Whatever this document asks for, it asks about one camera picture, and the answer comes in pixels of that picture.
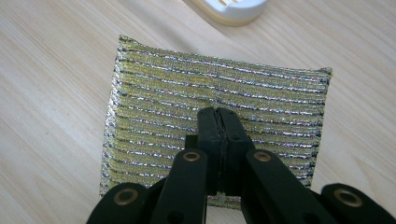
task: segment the wood grain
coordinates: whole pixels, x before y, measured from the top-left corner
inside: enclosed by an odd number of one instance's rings
[[[184,1],[2,1],[2,223],[84,223],[99,201],[119,35],[163,49],[333,68],[313,190],[341,182],[396,216],[396,3],[269,0],[226,27]],[[243,223],[211,208],[207,223]]]

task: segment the light wood surface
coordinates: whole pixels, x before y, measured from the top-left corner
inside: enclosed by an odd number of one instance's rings
[[[119,35],[163,49],[333,68],[313,190],[341,182],[396,216],[396,2],[269,0],[226,27],[188,0],[0,2],[1,223],[84,223],[98,196]],[[244,223],[210,208],[207,223]]]

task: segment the wooden table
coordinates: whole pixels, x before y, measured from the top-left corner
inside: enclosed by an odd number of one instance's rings
[[[312,189],[341,182],[396,216],[396,2],[269,0],[226,27],[188,0],[1,1],[2,223],[84,223],[98,196],[119,35],[252,63],[333,68]],[[207,223],[244,223],[211,208]]]

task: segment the metal screw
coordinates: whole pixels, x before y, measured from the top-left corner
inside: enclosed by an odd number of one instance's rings
[[[363,205],[363,200],[358,195],[347,189],[335,190],[334,197],[341,203],[344,203],[351,207],[360,207]]]
[[[183,155],[183,159],[186,161],[198,161],[201,156],[196,152],[187,152]]]
[[[270,155],[268,155],[265,152],[261,152],[261,151],[254,153],[253,156],[258,161],[270,161],[271,160],[271,156]]]
[[[137,199],[139,193],[135,189],[122,189],[114,195],[114,203],[117,205],[127,205]]]

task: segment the white object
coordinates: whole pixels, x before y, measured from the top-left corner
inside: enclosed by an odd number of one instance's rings
[[[240,26],[254,21],[264,10],[266,0],[191,0],[219,23]]]

